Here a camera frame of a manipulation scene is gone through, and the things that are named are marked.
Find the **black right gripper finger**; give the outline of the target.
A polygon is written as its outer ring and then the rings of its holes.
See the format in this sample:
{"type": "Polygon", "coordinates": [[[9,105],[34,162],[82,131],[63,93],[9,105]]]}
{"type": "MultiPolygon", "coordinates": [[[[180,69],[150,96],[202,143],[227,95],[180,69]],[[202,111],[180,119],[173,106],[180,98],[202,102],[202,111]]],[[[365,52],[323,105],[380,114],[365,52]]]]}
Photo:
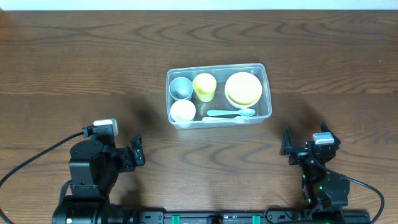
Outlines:
{"type": "Polygon", "coordinates": [[[324,121],[321,122],[321,132],[328,135],[329,139],[333,138],[334,144],[340,144],[341,141],[336,137],[336,135],[330,130],[324,121]]]}
{"type": "Polygon", "coordinates": [[[289,128],[287,125],[284,127],[284,138],[282,140],[281,149],[293,149],[289,128]]]}

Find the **light blue plastic spoon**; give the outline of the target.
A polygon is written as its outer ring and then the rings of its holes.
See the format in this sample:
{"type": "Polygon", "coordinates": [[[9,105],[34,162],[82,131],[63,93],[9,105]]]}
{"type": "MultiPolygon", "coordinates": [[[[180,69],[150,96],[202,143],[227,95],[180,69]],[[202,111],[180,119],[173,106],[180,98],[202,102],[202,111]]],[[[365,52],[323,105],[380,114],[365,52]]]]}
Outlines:
{"type": "Polygon", "coordinates": [[[256,111],[251,108],[243,108],[240,110],[208,110],[208,116],[225,116],[225,115],[239,115],[239,116],[246,116],[250,117],[255,115],[256,111]]]}

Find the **white plastic cup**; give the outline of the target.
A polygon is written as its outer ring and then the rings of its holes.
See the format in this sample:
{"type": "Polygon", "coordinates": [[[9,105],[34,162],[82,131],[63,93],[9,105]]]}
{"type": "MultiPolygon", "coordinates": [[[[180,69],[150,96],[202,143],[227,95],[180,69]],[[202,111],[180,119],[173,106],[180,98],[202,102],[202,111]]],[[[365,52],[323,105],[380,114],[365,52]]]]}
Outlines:
{"type": "Polygon", "coordinates": [[[193,121],[195,105],[190,100],[178,100],[170,108],[170,116],[175,122],[193,121]]]}

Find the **grey plastic cup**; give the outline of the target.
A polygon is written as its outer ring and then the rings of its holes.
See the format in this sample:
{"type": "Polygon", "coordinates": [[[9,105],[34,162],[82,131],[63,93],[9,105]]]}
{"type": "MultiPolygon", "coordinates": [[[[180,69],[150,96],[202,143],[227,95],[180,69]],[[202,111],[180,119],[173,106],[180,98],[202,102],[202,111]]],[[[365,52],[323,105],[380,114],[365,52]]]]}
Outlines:
{"type": "Polygon", "coordinates": [[[185,77],[177,77],[170,82],[169,93],[175,100],[191,100],[193,94],[192,82],[185,77]]]}

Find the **yellow plastic bowl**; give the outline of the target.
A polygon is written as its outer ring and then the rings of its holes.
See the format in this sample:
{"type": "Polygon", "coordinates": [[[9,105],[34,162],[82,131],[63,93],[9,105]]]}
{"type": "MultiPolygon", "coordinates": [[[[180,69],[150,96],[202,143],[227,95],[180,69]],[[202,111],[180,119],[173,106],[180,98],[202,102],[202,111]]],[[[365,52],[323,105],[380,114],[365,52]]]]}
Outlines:
{"type": "Polygon", "coordinates": [[[262,83],[251,73],[238,72],[227,79],[224,91],[234,102],[246,105],[261,98],[262,83]]]}

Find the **yellow plastic cup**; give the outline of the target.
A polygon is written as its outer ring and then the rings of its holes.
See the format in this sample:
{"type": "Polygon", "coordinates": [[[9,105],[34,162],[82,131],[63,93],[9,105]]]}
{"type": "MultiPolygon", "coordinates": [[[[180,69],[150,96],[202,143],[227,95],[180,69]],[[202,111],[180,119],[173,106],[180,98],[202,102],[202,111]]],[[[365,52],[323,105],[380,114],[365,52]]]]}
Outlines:
{"type": "Polygon", "coordinates": [[[201,73],[193,80],[193,89],[198,99],[204,103],[210,102],[215,95],[216,79],[209,73],[201,73]]]}

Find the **white plastic bowl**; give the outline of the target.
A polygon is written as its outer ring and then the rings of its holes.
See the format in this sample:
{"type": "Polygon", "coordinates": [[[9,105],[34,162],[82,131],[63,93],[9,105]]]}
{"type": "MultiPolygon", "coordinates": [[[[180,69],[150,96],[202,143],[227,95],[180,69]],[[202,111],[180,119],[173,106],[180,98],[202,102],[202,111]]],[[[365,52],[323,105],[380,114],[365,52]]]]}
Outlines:
{"type": "Polygon", "coordinates": [[[250,103],[250,104],[240,105],[239,103],[234,102],[234,101],[230,98],[230,96],[229,96],[228,94],[226,94],[226,99],[227,99],[227,101],[230,103],[230,105],[232,105],[233,107],[238,108],[238,109],[243,109],[243,108],[252,107],[252,106],[254,106],[254,105],[260,100],[260,98],[258,98],[257,100],[254,100],[254,101],[253,101],[252,103],[250,103]]]}

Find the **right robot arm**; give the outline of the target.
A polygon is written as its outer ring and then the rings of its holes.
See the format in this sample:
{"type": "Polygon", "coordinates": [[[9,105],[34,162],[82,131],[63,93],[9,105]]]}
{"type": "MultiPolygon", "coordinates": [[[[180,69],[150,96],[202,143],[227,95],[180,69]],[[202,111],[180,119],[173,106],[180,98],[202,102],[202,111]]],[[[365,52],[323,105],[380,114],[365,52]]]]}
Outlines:
{"type": "Polygon", "coordinates": [[[294,147],[288,127],[284,128],[280,155],[288,156],[291,166],[298,165],[302,169],[302,193],[310,204],[303,211],[303,217],[307,219],[343,219],[342,208],[348,204],[349,181],[325,167],[336,156],[340,144],[325,123],[321,123],[321,131],[313,134],[304,147],[294,147]]]}

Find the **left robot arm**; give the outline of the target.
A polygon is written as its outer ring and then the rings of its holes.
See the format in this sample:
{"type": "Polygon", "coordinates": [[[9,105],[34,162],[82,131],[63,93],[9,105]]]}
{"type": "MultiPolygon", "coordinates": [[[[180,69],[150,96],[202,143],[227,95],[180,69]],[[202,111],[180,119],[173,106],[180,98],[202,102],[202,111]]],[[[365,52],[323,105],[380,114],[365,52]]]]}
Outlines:
{"type": "Polygon", "coordinates": [[[133,208],[113,205],[109,195],[120,173],[145,164],[141,135],[122,148],[116,147],[111,124],[87,126],[83,136],[70,150],[71,180],[62,187],[52,223],[138,223],[133,208]]]}

